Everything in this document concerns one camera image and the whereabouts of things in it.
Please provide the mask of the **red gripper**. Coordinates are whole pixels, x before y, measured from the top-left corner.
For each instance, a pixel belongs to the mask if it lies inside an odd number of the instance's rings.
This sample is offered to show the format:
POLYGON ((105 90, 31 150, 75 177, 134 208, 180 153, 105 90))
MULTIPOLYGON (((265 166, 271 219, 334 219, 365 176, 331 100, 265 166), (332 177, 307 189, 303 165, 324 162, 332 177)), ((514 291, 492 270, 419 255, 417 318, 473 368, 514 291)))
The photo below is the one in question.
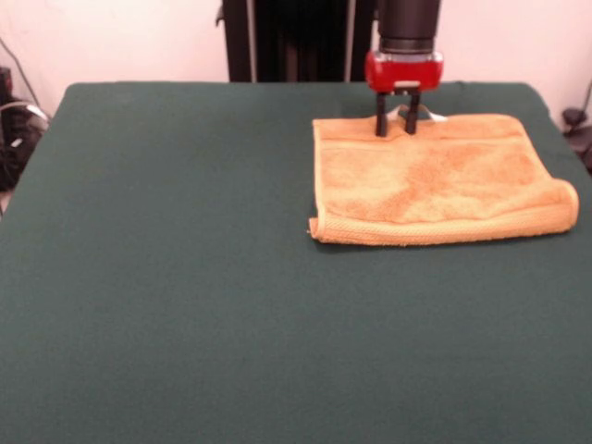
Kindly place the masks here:
POLYGON ((376 94, 376 136, 387 135, 386 93, 398 89, 410 90, 411 100, 407 111, 405 131, 414 135, 419 113, 421 93, 439 86, 444 57, 439 52, 404 55, 369 51, 364 61, 364 75, 368 86, 376 94))

